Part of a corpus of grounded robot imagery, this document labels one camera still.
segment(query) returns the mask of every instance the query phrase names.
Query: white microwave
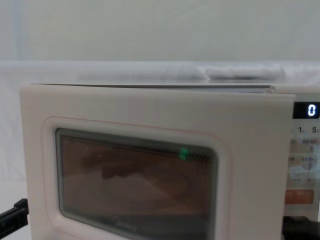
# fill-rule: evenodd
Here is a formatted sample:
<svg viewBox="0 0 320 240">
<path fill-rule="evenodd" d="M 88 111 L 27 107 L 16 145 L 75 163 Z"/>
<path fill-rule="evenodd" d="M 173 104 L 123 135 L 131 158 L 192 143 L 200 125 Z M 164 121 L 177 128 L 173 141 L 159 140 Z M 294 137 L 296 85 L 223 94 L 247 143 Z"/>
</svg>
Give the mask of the white microwave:
<svg viewBox="0 0 320 240">
<path fill-rule="evenodd" d="M 32 84 L 33 240 L 279 240 L 318 219 L 320 87 Z"/>
</svg>

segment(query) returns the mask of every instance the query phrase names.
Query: mesh screen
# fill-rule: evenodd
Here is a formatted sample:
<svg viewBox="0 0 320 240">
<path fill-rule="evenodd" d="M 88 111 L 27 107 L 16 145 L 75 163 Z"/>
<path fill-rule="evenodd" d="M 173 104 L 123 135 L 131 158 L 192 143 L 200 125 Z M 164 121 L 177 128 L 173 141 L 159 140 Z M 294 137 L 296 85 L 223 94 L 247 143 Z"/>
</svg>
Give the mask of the mesh screen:
<svg viewBox="0 0 320 240">
<path fill-rule="evenodd" d="M 209 148 L 61 128 L 56 137 L 66 217 L 133 239 L 208 238 Z"/>
</svg>

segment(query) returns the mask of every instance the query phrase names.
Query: orange button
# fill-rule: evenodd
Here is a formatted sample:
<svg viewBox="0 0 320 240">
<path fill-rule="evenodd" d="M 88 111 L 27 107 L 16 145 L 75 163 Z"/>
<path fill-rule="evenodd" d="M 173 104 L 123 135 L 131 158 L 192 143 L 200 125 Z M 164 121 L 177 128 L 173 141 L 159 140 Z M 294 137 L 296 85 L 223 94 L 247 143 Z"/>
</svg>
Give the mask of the orange button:
<svg viewBox="0 0 320 240">
<path fill-rule="evenodd" d="M 312 204 L 314 202 L 314 190 L 286 190 L 285 204 Z"/>
</svg>

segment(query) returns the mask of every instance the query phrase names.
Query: white wall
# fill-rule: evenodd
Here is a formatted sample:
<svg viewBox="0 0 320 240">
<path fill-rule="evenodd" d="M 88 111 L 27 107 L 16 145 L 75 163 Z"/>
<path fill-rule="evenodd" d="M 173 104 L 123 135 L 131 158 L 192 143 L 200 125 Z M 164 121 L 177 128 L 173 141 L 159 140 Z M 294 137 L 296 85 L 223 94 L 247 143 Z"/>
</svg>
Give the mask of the white wall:
<svg viewBox="0 0 320 240">
<path fill-rule="evenodd" d="M 4 0 L 0 18 L 8 59 L 320 60 L 318 0 Z"/>
</svg>

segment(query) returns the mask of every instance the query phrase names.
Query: number label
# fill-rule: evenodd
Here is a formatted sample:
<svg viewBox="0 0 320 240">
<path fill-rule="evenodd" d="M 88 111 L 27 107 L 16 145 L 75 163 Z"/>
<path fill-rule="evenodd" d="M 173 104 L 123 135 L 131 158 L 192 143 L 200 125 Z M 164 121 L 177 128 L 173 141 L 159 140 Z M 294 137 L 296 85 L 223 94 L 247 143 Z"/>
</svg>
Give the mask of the number label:
<svg viewBox="0 0 320 240">
<path fill-rule="evenodd" d="M 309 117 L 312 117 L 312 116 L 314 116 L 315 114 L 316 114 L 316 105 L 310 104 L 310 105 L 308 106 L 308 115 L 309 115 Z"/>
</svg>

